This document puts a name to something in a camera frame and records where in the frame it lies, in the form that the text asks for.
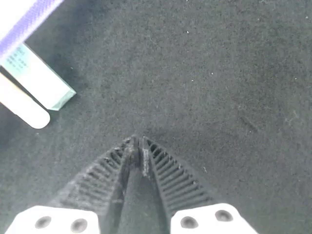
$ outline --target screw hole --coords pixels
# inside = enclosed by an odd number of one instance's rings
[[[186,216],[181,219],[181,227],[182,228],[188,228],[188,229],[194,229],[198,227],[198,223],[196,219]]]
[[[86,230],[87,226],[88,226],[87,220],[80,218],[72,223],[71,230],[74,233],[81,233],[84,230]]]
[[[228,211],[220,210],[215,213],[215,217],[221,222],[230,222],[233,220],[232,215]]]
[[[51,217],[50,216],[41,217],[35,223],[35,228],[37,228],[37,229],[46,228],[47,226],[49,226],[50,223],[51,223]]]

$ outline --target label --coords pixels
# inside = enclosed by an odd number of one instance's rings
[[[49,110],[59,110],[76,92],[25,44],[2,66]]]

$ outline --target black fabric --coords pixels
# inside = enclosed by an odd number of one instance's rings
[[[27,43],[78,94],[42,130],[0,107],[1,231],[138,134],[260,233],[310,233],[311,23],[306,0],[66,0]]]

